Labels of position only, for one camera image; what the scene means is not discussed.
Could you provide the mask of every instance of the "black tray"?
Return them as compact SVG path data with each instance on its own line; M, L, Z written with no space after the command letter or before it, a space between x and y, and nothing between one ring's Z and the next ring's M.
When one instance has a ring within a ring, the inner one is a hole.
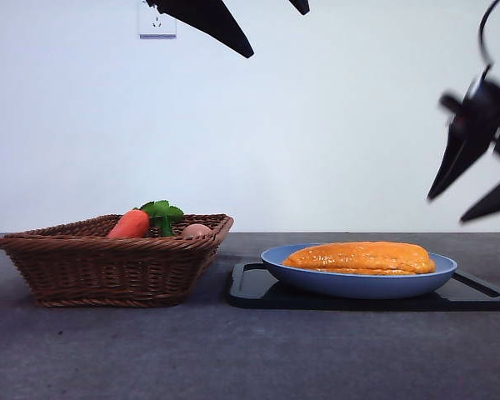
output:
M457 270L435 292L396 300L358 300L304 292L280 283L261 263L235 266L228 304L240 308L345 311L500 311L500 287Z

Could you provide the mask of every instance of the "wicker basket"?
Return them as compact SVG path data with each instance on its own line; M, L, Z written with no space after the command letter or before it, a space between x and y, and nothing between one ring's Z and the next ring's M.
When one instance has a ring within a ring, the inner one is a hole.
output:
M182 303L214 259L233 219L225 214L185 215L173 224L178 235L190 223L212 233L143 238L107 238L120 215L104 215L56 227L12 233L0 248L12 259L46 307L166 307Z

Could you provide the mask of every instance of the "carrot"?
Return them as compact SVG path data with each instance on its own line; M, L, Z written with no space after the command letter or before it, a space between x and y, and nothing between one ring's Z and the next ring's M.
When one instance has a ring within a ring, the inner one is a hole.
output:
M142 210L133 209L120 217L107 238L142 238L150 227L149 216Z

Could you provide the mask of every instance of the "green leaf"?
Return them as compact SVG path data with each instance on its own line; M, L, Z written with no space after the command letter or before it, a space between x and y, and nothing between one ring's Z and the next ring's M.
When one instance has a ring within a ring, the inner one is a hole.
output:
M167 210L167 217L171 223L177 223L183 218L183 211L178 207L170 206Z
M168 204L168 200L160 200L158 202L155 202L153 204L153 210L154 210L154 217L161 217L164 215L167 215L168 209L170 208L170 205Z
M178 207L171 206L168 200L158 202L147 202L140 208L150 217L150 224L158 227L162 236L172 236L172 223L177 223L183 218L183 211Z
M146 204L143 204L140 210L143 210L150 218L153 217L155 213L155 205L154 202L147 202Z

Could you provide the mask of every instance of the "table surface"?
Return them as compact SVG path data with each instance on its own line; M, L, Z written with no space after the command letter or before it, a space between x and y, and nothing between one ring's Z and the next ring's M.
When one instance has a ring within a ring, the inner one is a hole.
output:
M500 233L230 233L168 308L36 307L0 250L0 400L497 399L500 312L258 310L237 263L289 243L418 243L500 286Z

